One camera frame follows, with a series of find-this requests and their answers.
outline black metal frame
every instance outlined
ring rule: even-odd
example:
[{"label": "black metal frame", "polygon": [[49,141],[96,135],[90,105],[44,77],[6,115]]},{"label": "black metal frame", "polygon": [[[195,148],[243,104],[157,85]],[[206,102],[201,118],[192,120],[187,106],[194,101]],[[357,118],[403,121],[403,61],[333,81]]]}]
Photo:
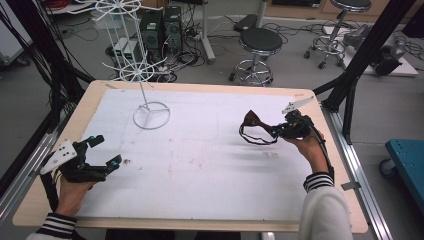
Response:
[{"label": "black metal frame", "polygon": [[396,29],[400,21],[416,0],[391,0],[383,13],[377,19],[346,70],[336,79],[314,89],[319,95],[333,89],[330,96],[322,102],[322,107],[331,112],[337,112],[340,104],[346,98],[342,134],[349,144],[352,144],[350,130],[352,126],[353,105],[356,85],[365,69],[377,56],[378,51]]},{"label": "black metal frame", "polygon": [[[57,45],[50,29],[46,26],[43,18],[40,16],[37,6],[32,0],[6,0],[10,9],[20,21],[28,35],[33,41],[33,45],[38,49],[48,64],[48,73],[38,68],[43,79],[49,83],[51,91],[51,111],[45,117],[38,129],[32,135],[25,147],[12,162],[0,179],[0,198],[3,197],[10,184],[13,182],[21,168],[30,158],[32,152],[37,147],[43,136],[47,132],[53,131],[60,123],[60,114],[66,101],[78,103],[85,90],[81,87],[78,79],[87,83],[94,79],[88,74],[76,69],[63,55]],[[20,38],[18,32],[13,28],[9,29],[22,45],[25,52],[36,61],[29,46]],[[66,91],[67,99],[63,97],[63,91]]]}]

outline floor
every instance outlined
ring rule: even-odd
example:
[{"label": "floor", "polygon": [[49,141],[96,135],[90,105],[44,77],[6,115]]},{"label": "floor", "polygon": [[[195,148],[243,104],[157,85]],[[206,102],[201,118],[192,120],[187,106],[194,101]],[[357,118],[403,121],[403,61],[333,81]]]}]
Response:
[{"label": "floor", "polygon": [[[62,16],[56,20],[62,30],[69,34],[65,43],[87,71],[96,79],[111,79],[114,71],[105,68],[102,62],[112,64],[105,54],[109,40],[105,30],[95,30],[93,22],[77,26],[89,15]],[[265,22],[298,29],[319,21],[293,19],[265,19]],[[210,29],[217,27],[210,35],[237,36],[231,30],[232,23],[227,18],[210,20]],[[329,59],[325,69],[318,69],[323,54],[312,53],[310,59],[303,54],[316,36],[300,31],[296,35],[285,35],[288,42],[267,63],[274,72],[274,82],[268,87],[314,89],[333,80],[342,73],[336,61]],[[424,46],[424,41],[411,39]],[[198,67],[187,67],[176,72],[178,83],[234,85],[228,80],[232,66],[249,54],[238,45],[238,38],[210,38],[216,54],[216,62]],[[424,69],[424,62],[406,54],[405,59],[415,68]],[[3,175],[10,163],[18,155],[35,129],[49,111],[49,89],[41,80],[34,65],[13,64],[0,71],[0,174]],[[318,96],[324,100],[328,93]],[[424,73],[415,77],[379,77],[363,75],[357,86],[356,102],[352,122],[352,141],[364,172],[387,222],[393,239],[424,239],[424,217],[413,201],[400,178],[384,179],[379,172],[381,160],[389,157],[384,143],[392,138],[422,139],[424,136]],[[340,106],[343,115],[344,106]],[[13,211],[0,226],[2,239],[24,239],[36,228],[17,227],[11,222]],[[89,239],[103,239],[102,229],[81,229],[80,233]],[[180,232],[178,239],[190,239],[193,232]],[[296,233],[276,233],[276,239],[296,239]],[[376,239],[369,230],[355,234],[355,239]],[[259,239],[257,233],[243,233],[243,239]]]}]

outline stool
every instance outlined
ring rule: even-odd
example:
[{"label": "stool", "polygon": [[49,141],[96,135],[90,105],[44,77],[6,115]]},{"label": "stool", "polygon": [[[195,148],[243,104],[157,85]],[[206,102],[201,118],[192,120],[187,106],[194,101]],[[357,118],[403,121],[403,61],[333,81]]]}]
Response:
[{"label": "stool", "polygon": [[339,33],[341,25],[343,24],[343,19],[346,16],[346,13],[348,11],[365,12],[371,7],[370,0],[330,0],[330,2],[334,6],[342,9],[342,12],[337,16],[337,19],[339,21],[336,23],[336,26],[334,26],[334,29],[330,35],[321,35],[315,38],[312,43],[312,46],[310,46],[303,55],[303,57],[309,58],[311,50],[315,51],[317,49],[321,52],[326,53],[324,61],[322,61],[318,65],[318,68],[320,69],[323,69],[325,67],[326,60],[330,55],[341,55],[336,65],[339,67],[343,65],[343,59],[345,57],[345,46],[341,41],[338,41],[336,37]]},{"label": "stool", "polygon": [[264,28],[249,28],[240,34],[240,45],[253,53],[252,60],[241,61],[235,66],[230,75],[230,81],[240,80],[243,83],[262,85],[271,83],[273,75],[271,69],[260,57],[268,57],[280,51],[283,40],[277,33]]}]

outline wooden table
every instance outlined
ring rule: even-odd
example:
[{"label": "wooden table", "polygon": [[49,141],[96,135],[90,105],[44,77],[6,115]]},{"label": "wooden table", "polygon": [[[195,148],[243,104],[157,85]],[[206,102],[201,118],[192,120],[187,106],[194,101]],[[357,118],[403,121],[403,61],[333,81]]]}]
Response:
[{"label": "wooden table", "polygon": [[[90,84],[81,102],[70,118],[64,131],[58,139],[62,143],[64,139],[79,141],[93,117],[102,96],[107,89],[126,88],[126,82],[95,81]],[[245,86],[218,86],[218,85],[196,85],[196,84],[147,84],[145,89],[151,91],[173,91],[173,92],[201,92],[201,93],[238,93],[258,95],[293,96],[296,100],[314,96],[310,90],[304,89],[281,89],[281,88],[258,88]],[[139,84],[131,84],[128,89],[140,89]],[[330,130],[321,112],[319,103],[313,102],[301,109],[302,114],[312,118],[315,126],[324,134],[329,158],[335,168],[336,187],[344,194],[351,213],[352,231],[364,233],[368,230],[364,214],[353,190],[343,191],[341,184],[349,182],[348,175],[344,169],[342,160],[331,136]],[[41,181],[37,177],[28,191],[26,197],[17,210],[13,223],[18,226],[40,226],[44,222],[49,205],[44,194]],[[79,227],[98,228],[147,228],[147,229],[190,229],[190,230],[232,230],[232,231],[258,231],[279,232],[297,231],[297,222],[280,221],[241,221],[241,220],[180,220],[180,219],[134,219],[134,218],[91,218],[84,217],[78,221]]]}]

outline person's arm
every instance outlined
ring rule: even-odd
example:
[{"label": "person's arm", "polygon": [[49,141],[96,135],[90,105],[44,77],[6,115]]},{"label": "person's arm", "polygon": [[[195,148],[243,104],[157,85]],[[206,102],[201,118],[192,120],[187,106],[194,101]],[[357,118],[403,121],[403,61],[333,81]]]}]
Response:
[{"label": "person's arm", "polygon": [[87,191],[95,183],[70,183],[63,176],[60,184],[59,205],[54,213],[49,213],[37,232],[27,240],[71,239],[77,219],[75,214],[80,210],[82,200]]},{"label": "person's arm", "polygon": [[293,143],[311,165],[312,174],[303,184],[307,195],[303,202],[299,239],[353,239],[349,209],[343,194],[334,188],[327,161],[311,133],[303,140],[285,139]]}]

